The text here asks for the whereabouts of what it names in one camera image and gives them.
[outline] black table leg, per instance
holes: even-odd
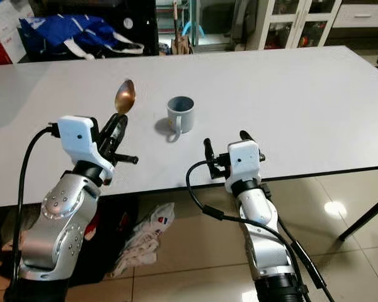
[[[350,236],[352,233],[357,231],[359,228],[361,228],[363,225],[365,225],[368,221],[373,219],[373,217],[378,214],[378,203],[373,206],[366,214],[360,217],[350,228],[345,230],[338,239],[341,241],[345,241],[345,239]]]

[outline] spoon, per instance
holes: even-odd
[[[118,92],[115,96],[116,111],[120,115],[128,113],[136,100],[136,91],[132,80],[126,80],[120,85]]]

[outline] gray mug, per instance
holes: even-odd
[[[176,96],[167,103],[168,125],[176,133],[175,140],[181,135],[190,131],[195,122],[193,107],[195,103],[187,96]]]

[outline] cabinet drawer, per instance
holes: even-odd
[[[378,4],[343,4],[333,27],[378,27]]]

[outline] cardboard box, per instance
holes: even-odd
[[[28,0],[0,2],[0,65],[17,63],[26,54],[18,27],[20,18],[33,16]]]

